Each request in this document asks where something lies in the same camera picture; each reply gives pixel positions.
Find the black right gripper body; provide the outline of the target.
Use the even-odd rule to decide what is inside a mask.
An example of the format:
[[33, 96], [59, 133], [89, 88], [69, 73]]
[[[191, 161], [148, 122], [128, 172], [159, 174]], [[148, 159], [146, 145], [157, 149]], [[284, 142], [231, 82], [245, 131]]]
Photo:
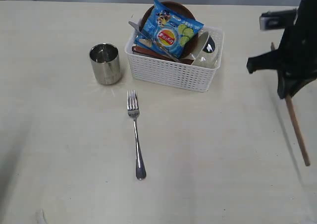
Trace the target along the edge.
[[317, 0], [301, 0], [294, 24], [283, 29], [279, 47], [274, 51], [250, 57], [247, 70], [271, 69], [282, 72], [285, 86], [279, 92], [293, 94], [301, 80], [317, 78]]

